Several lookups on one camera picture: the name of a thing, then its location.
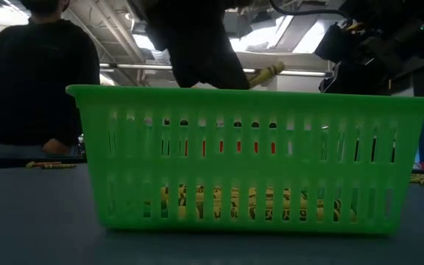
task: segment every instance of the ceiling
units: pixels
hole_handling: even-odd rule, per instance
[[[327,4],[329,7],[339,6],[341,1],[331,0]],[[232,15],[228,21],[225,20],[225,26],[234,27],[233,23],[236,24],[236,21],[233,21],[234,11],[228,13]],[[270,15],[272,20],[277,21],[271,35],[267,29],[261,29],[261,31],[256,29],[241,39],[231,39],[232,44],[238,44],[236,51],[244,68],[266,68],[282,61],[286,65],[286,69],[330,71],[331,64],[311,53],[325,30],[329,25],[335,23],[339,19],[338,17],[311,15],[287,18],[276,12],[270,13]],[[28,16],[29,13],[19,0],[0,0],[0,31],[14,24],[26,24]],[[141,24],[141,22],[136,20],[134,10],[127,0],[71,0],[69,9],[64,13],[64,18],[82,27],[91,36],[96,44],[101,63],[158,64],[168,62],[167,55],[158,56],[148,38],[141,34],[131,34],[135,23]],[[268,41],[263,45],[260,43],[261,40]],[[170,71],[116,68],[105,69],[102,73],[120,85],[176,85]],[[286,91],[305,91],[305,88],[308,88],[309,92],[313,92],[315,84],[318,84],[321,79],[321,77],[297,79],[282,77],[278,83],[284,82],[287,85],[278,87],[282,87]]]

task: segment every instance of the basket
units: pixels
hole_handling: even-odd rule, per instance
[[[120,229],[391,233],[424,121],[424,98],[68,93],[99,219]]]

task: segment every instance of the black machine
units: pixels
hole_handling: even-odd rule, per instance
[[[130,1],[134,4],[140,0]],[[177,80],[186,81],[179,82],[180,85],[185,84],[181,86],[188,87],[202,81],[217,84],[215,86],[218,88],[247,89],[244,74],[239,73],[241,65],[236,56],[231,54],[219,18],[226,8],[243,7],[253,1],[201,1],[207,2],[210,5],[208,8],[201,8],[194,0],[155,1],[155,4],[150,5],[152,8],[145,9],[143,14],[149,23],[150,39],[157,48],[175,50],[175,46],[180,43],[184,50],[195,54],[214,50],[214,54],[209,52],[211,56],[202,60],[204,63],[172,58],[173,68],[177,69],[174,70]],[[336,64],[333,77],[324,80],[319,87],[323,93],[378,94],[403,70],[410,58],[424,58],[422,0],[346,0],[338,10],[312,11],[283,10],[280,8],[280,0],[269,0],[269,3],[285,15],[327,13],[345,19],[343,24],[330,27],[315,51],[322,59]],[[181,12],[184,12],[184,18],[191,12],[197,12],[209,19],[199,19],[198,24],[192,25],[190,19],[180,19],[174,21],[176,26],[172,25],[173,16],[167,14],[174,13],[177,18],[182,16]],[[209,30],[198,30],[198,27]],[[181,38],[197,41],[181,42]]]

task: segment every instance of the gray table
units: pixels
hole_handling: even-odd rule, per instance
[[[0,264],[423,264],[424,187],[391,238],[106,231],[86,165],[0,169]]]

